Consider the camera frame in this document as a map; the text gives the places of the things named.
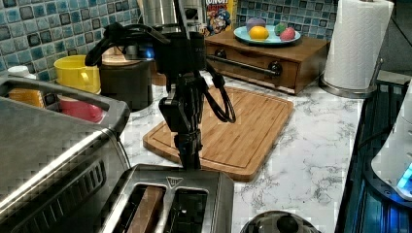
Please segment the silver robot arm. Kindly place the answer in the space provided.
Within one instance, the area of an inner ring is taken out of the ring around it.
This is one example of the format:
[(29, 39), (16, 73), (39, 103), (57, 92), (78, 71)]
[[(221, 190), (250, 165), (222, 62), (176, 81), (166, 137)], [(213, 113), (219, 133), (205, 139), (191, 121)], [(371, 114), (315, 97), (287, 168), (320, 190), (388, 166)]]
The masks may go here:
[(133, 24), (131, 40), (145, 52), (139, 60), (152, 60), (156, 71), (166, 77), (167, 95), (159, 109), (186, 169), (201, 167), (199, 124), (207, 84), (200, 71), (206, 67), (204, 36), (199, 32), (205, 14), (200, 0), (137, 0), (143, 15)]

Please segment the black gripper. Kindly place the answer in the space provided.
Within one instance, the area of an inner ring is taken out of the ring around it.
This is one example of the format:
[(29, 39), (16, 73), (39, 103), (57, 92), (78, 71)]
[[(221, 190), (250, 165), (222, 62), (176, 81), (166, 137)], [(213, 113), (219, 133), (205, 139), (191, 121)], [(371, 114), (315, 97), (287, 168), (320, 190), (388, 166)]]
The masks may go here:
[(200, 170), (203, 102), (189, 99), (189, 94), (201, 86), (200, 71), (206, 68), (204, 37), (197, 32), (159, 33), (153, 46), (156, 68), (166, 76), (168, 93), (160, 100), (159, 109), (169, 129), (178, 132), (174, 143), (183, 167)]

